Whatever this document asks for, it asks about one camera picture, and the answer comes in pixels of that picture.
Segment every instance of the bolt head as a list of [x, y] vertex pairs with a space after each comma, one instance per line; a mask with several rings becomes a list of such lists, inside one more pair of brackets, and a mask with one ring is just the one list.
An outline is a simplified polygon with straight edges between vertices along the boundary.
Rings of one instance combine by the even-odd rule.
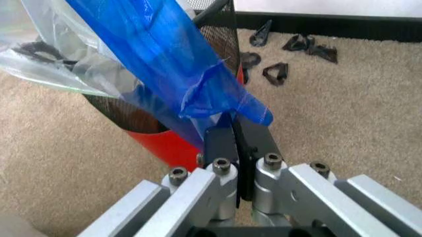
[[227, 158], [216, 158], [212, 162], [212, 170], [218, 175], [225, 175], [230, 172], [230, 161]]
[[188, 177], [188, 171], [183, 166], [177, 166], [170, 170], [169, 180], [175, 186], [180, 186]]
[[264, 156], [264, 164], [271, 170], [277, 170], [281, 168], [283, 158], [277, 153], [267, 153]]
[[202, 153], [196, 154], [196, 165], [198, 165], [199, 167], [203, 167], [204, 163], [204, 155]]
[[313, 161], [309, 164], [312, 169], [314, 169], [318, 174], [322, 175], [324, 178], [328, 178], [330, 174], [330, 167], [322, 161]]

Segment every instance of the beige carpet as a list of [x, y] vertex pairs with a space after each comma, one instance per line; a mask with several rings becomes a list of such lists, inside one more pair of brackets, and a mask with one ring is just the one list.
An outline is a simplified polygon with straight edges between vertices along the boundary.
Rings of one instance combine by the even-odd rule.
[[[247, 89], [275, 115], [271, 131], [289, 164], [323, 160], [338, 177], [365, 173], [422, 207], [422, 44], [317, 37], [339, 64], [286, 52], [272, 33]], [[289, 63], [280, 87], [261, 76]], [[142, 179], [167, 167], [78, 94], [0, 74], [0, 211], [49, 236], [74, 236]], [[249, 222], [248, 205], [238, 222]]]

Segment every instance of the white wall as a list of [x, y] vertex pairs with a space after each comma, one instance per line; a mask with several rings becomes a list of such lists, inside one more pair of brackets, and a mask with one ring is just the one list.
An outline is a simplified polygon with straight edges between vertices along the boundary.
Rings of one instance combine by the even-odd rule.
[[422, 0], [234, 0], [236, 11], [422, 17]]

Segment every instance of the black plastic scrap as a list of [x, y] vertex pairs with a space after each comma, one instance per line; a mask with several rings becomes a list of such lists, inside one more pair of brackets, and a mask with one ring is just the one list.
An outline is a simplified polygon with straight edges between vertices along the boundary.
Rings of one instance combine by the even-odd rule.
[[255, 47], [262, 47], [267, 44], [268, 34], [270, 33], [272, 20], [268, 20], [261, 28], [259, 28], [251, 37], [249, 38], [249, 43]]
[[312, 44], [315, 44], [314, 37], [303, 37], [302, 35], [295, 35], [283, 46], [287, 51], [302, 51], [307, 50]]
[[[273, 76], [270, 74], [270, 71], [278, 70], [277, 76]], [[262, 71], [262, 75], [267, 78], [267, 80], [276, 86], [283, 85], [284, 81], [287, 78], [287, 74], [289, 72], [289, 65], [287, 63], [277, 63], [274, 65], [271, 65], [267, 68], [264, 68], [264, 71]]]
[[248, 69], [258, 65], [261, 62], [261, 56], [257, 53], [240, 53], [240, 61], [242, 62], [243, 82], [244, 84], [249, 81]]
[[250, 69], [261, 62], [261, 56], [251, 52], [240, 53], [240, 60], [242, 62], [242, 68]]
[[315, 45], [315, 38], [295, 35], [283, 46], [287, 51], [305, 51], [308, 55], [316, 55], [325, 60], [337, 63], [337, 49], [326, 45]]
[[337, 49], [335, 47], [328, 48], [326, 45], [311, 45], [306, 51], [306, 54], [316, 55], [337, 64]]

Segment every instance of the black baseboard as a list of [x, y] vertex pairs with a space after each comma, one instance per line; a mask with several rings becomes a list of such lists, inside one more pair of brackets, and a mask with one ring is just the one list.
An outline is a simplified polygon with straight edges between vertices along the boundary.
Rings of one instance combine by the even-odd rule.
[[272, 19], [271, 31], [369, 40], [422, 42], [422, 18], [236, 12], [238, 28], [256, 30]]

